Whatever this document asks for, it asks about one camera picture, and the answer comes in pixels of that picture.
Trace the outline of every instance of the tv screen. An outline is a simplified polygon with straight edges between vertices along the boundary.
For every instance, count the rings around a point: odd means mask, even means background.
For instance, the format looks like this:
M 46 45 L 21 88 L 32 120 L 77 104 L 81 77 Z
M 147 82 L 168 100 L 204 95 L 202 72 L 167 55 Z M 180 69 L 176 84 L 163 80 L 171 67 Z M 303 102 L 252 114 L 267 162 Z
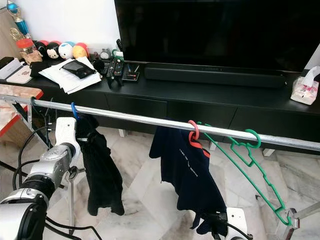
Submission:
M 301 72 L 320 1 L 115 0 L 127 61 Z

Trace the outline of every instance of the red table edge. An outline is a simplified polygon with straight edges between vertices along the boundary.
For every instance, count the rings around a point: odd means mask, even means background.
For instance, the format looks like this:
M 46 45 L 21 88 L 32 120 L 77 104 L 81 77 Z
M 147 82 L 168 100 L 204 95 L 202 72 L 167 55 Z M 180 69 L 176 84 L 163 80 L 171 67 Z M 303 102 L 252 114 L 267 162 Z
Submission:
M 35 96 L 36 99 L 41 98 L 44 95 L 44 92 L 41 90 L 37 96 Z M 25 106 L 23 108 L 24 111 L 28 110 L 28 106 Z M 15 115 L 1 130 L 0 130 L 0 137 L 2 137 L 6 131 L 9 130 L 19 119 L 21 118 L 20 114 Z

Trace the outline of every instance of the clothing rail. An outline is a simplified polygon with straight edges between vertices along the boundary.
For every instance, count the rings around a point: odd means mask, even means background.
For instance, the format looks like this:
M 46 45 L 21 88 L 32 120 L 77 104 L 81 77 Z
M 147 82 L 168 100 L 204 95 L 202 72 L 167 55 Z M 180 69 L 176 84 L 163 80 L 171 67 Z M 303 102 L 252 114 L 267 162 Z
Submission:
M 14 103 L 27 104 L 27 105 L 31 104 L 30 99 L 22 98 L 18 96 L 0 94 L 0 100 L 11 101 Z M 34 100 L 34 104 L 36 106 L 44 107 L 44 108 L 52 108 L 57 110 L 69 111 L 69 112 L 72 111 L 71 105 L 63 104 L 59 102 Z M 189 131 L 192 131 L 195 129 L 190 123 L 187 123 L 187 122 L 179 122 L 179 121 L 172 121 L 172 120 L 166 120 L 166 119 L 160 119 L 160 118 L 154 118 L 154 117 L 133 115 L 133 114 L 127 114 L 122 112 L 109 111 L 109 110 L 103 110 L 103 109 L 97 109 L 97 108 L 91 108 L 91 107 L 84 107 L 84 106 L 75 106 L 75 108 L 77 112 L 84 113 L 84 114 L 93 114 L 93 115 L 114 118 L 114 119 L 121 119 L 121 120 L 137 122 L 137 123 L 164 126 L 164 127 L 170 127 L 170 128 L 176 128 L 176 129 L 184 129 Z M 245 140 L 251 140 L 251 141 L 257 140 L 254 135 L 244 131 L 236 131 L 236 130 L 204 126 L 204 125 L 198 125 L 198 128 L 201 133 L 208 133 L 208 134 L 233 137 L 233 138 L 245 139 Z M 271 135 L 264 135 L 264 134 L 259 134 L 259 136 L 260 136 L 261 142 L 267 143 L 267 144 L 275 144 L 275 145 L 282 145 L 282 146 L 293 147 L 298 149 L 320 151 L 319 142 L 305 141 L 300 139 L 281 137 L 281 136 L 271 136 Z

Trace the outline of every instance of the tsum tsum plush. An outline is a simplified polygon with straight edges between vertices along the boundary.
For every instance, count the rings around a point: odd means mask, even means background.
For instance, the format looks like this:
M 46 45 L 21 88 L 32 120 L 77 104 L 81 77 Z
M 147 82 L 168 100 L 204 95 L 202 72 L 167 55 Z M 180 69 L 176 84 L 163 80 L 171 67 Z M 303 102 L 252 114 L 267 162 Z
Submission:
M 46 46 L 46 53 L 51 59 L 59 58 L 59 45 L 61 42 L 59 41 L 52 41 Z
M 73 58 L 73 47 L 75 43 L 72 41 L 65 41 L 59 46 L 59 55 L 63 59 L 71 59 Z
M 48 43 L 49 42 L 46 40 L 40 40 L 34 43 L 36 49 L 39 51 L 39 53 L 42 55 L 43 58 L 48 58 L 48 54 L 46 50 Z
M 73 47 L 72 53 L 75 59 L 89 56 L 87 45 L 83 42 L 78 42 Z

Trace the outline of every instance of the jar lid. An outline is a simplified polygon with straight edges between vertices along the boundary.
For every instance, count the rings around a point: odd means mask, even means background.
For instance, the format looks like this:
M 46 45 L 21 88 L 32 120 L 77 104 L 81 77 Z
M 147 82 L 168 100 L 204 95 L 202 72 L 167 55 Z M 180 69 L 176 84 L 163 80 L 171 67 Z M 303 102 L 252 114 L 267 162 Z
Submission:
M 16 46 L 20 49 L 26 49 L 32 47 L 34 44 L 30 38 L 20 39 L 15 42 Z

